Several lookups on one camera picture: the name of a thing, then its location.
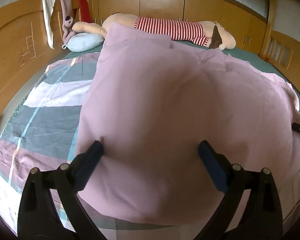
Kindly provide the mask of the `pink hooded jacket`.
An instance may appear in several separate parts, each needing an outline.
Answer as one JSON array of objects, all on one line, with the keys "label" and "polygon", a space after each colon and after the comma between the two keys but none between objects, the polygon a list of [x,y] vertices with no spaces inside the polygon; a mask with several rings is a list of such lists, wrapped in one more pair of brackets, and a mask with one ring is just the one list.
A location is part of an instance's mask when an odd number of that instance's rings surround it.
[{"label": "pink hooded jacket", "polygon": [[203,140],[277,186],[300,171],[291,85],[218,49],[112,23],[83,103],[76,153],[104,155],[79,196],[133,223],[206,223],[222,199],[198,156]]}]

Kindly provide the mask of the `wooden footboard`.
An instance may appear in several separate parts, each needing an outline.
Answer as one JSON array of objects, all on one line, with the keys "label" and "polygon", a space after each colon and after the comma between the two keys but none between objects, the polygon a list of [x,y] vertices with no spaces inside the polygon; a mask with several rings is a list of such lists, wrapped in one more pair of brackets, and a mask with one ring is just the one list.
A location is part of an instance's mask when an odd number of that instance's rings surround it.
[{"label": "wooden footboard", "polygon": [[272,64],[300,93],[300,42],[278,31],[266,32],[260,58]]}]

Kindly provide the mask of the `plaid pink grey bedsheet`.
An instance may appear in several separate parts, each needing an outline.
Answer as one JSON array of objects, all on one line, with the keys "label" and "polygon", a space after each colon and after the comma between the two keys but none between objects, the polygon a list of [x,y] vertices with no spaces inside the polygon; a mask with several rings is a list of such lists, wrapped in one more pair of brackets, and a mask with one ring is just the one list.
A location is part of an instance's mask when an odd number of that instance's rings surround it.
[{"label": "plaid pink grey bedsheet", "polygon": [[[99,55],[100,52],[70,53],[50,64],[0,135],[0,215],[14,235],[30,169],[54,170],[74,159],[81,106]],[[286,232],[300,217],[300,172],[279,194]],[[193,239],[204,226],[130,223],[103,216],[80,201],[107,239]]]}]

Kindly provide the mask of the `large striped plush toy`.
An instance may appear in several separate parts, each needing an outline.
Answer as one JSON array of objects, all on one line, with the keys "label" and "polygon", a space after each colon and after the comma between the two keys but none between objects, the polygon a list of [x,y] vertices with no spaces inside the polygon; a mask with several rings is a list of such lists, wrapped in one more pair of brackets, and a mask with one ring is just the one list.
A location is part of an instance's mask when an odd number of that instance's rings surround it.
[{"label": "large striped plush toy", "polygon": [[236,46],[235,38],[219,23],[212,21],[187,22],[115,13],[110,15],[102,25],[77,22],[72,26],[72,30],[105,37],[113,23],[151,34],[168,35],[174,41],[189,41],[209,49],[232,50]]}]

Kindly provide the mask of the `light blue neck pillow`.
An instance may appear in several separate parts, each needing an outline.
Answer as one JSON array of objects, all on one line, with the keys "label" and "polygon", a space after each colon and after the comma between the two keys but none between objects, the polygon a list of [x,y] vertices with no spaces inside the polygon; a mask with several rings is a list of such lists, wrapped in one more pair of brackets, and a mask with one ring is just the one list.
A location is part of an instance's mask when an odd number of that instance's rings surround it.
[{"label": "light blue neck pillow", "polygon": [[77,33],[67,44],[62,45],[62,49],[68,49],[72,52],[80,53],[94,49],[104,42],[104,38],[99,34]]}]

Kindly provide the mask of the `red cloth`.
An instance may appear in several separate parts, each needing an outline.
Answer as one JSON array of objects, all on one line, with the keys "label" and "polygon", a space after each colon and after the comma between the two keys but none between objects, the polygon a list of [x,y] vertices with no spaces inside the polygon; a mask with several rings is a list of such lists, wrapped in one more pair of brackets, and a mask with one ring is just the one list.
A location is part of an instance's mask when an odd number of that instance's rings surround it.
[{"label": "red cloth", "polygon": [[87,0],[77,0],[81,12],[81,21],[91,23],[91,16],[89,11],[89,4]]}]

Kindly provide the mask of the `white towel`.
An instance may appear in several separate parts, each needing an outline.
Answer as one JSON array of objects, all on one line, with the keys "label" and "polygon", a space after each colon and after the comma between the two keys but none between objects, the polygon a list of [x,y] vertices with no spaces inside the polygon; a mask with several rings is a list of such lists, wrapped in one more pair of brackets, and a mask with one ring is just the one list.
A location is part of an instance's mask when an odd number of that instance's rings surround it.
[{"label": "white towel", "polygon": [[53,31],[51,28],[51,17],[53,14],[54,6],[56,0],[42,0],[43,16],[44,16],[44,25],[47,36],[47,44],[51,49],[53,47]]}]

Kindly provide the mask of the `pink dog plush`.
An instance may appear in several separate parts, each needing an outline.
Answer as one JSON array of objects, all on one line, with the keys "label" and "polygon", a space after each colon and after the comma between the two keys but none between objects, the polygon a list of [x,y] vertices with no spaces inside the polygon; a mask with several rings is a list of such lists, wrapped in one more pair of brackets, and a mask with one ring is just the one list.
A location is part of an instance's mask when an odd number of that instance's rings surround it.
[{"label": "pink dog plush", "polygon": [[76,32],[72,30],[74,19],[72,17],[71,0],[60,0],[62,9],[62,30],[63,30],[63,47],[66,47],[69,40],[76,35]]}]

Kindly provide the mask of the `wooden cabinet wall unit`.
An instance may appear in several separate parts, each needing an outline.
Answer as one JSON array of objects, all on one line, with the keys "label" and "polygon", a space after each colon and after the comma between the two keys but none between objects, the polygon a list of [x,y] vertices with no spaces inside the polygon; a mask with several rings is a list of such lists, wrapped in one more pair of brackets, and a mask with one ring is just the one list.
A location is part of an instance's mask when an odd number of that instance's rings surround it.
[{"label": "wooden cabinet wall unit", "polygon": [[271,31],[276,0],[265,0],[261,15],[236,0],[87,0],[96,23],[115,12],[176,21],[218,22],[235,38],[237,47],[260,55],[266,32]]}]

